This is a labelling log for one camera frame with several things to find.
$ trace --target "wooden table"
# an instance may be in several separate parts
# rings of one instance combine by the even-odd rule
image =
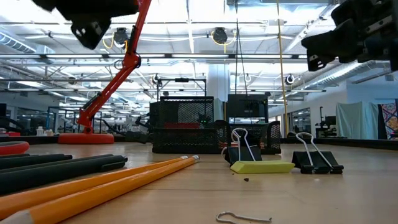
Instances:
[[[120,196],[65,223],[216,223],[223,211],[250,217],[272,217],[273,223],[397,223],[398,152],[318,145],[344,165],[343,175],[233,175],[220,155],[201,161],[147,186]],[[34,145],[28,153],[72,154],[74,158],[122,154],[128,167],[176,158],[153,154],[150,144],[67,146]],[[264,160],[291,161],[302,145],[282,145],[282,154]]]

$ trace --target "ceiling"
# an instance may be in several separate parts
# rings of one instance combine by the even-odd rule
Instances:
[[[281,22],[281,47],[283,55],[303,55],[306,50],[300,44],[302,37],[320,34],[335,28],[330,18],[330,12],[335,7],[334,1],[328,0],[281,0],[280,15],[278,17],[275,1],[262,3],[261,0],[238,0],[238,16],[233,6],[233,0],[154,0],[146,18],[138,43],[137,52],[140,54],[262,54],[276,55],[269,60],[239,61],[236,69],[234,60],[215,60],[203,58],[201,60],[151,58],[143,60],[142,66],[133,72],[128,82],[122,84],[122,89],[137,91],[119,91],[119,97],[129,102],[148,103],[153,101],[155,92],[143,92],[139,89],[154,88],[152,78],[157,74],[161,78],[206,78],[211,75],[209,64],[228,64],[229,75],[239,75],[238,88],[244,88],[244,74],[249,75],[249,88],[275,89],[281,88],[279,63],[278,18]],[[104,88],[120,68],[120,60],[103,58],[74,58],[81,54],[123,54],[124,49],[112,44],[112,36],[116,28],[124,27],[130,33],[137,14],[116,17],[112,19],[110,29],[94,50],[84,48],[70,31],[71,23],[54,10],[47,12],[37,7],[31,0],[8,0],[0,7],[0,34],[12,36],[18,41],[34,48],[43,49],[46,54],[70,54],[70,58],[52,59],[46,64],[38,60],[23,58],[1,58],[4,72],[0,77],[44,79],[42,84],[50,88],[87,88],[92,92],[71,93],[57,91],[56,97],[65,96],[90,97],[95,89]],[[236,18],[239,21],[240,42],[236,41]],[[216,27],[223,27],[228,35],[229,45],[217,45],[211,38]],[[0,44],[0,54],[19,54],[6,45]],[[314,76],[308,73],[307,60],[284,59],[284,75],[293,74],[296,78]],[[79,80],[68,83],[71,78]],[[21,83],[11,83],[9,88],[19,88]],[[170,95],[203,95],[197,83],[174,83],[167,88],[195,89],[193,92],[170,92]],[[35,88],[25,85],[24,88]]]

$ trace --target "wooden surface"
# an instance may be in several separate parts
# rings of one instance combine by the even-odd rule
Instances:
[[[232,174],[220,155],[201,161],[147,186],[81,213],[64,223],[216,223],[223,211],[267,218],[273,223],[337,224],[397,223],[398,152],[318,145],[332,151],[344,165],[343,175]],[[128,167],[179,155],[153,154],[150,144],[102,146],[34,145],[31,154],[72,154],[74,158],[121,154]],[[264,160],[291,161],[302,145],[282,145],[280,156]]]

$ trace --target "red base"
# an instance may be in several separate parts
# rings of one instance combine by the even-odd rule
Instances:
[[[23,154],[28,149],[28,142],[0,142],[0,155]]]
[[[60,134],[58,144],[113,144],[112,134]]]

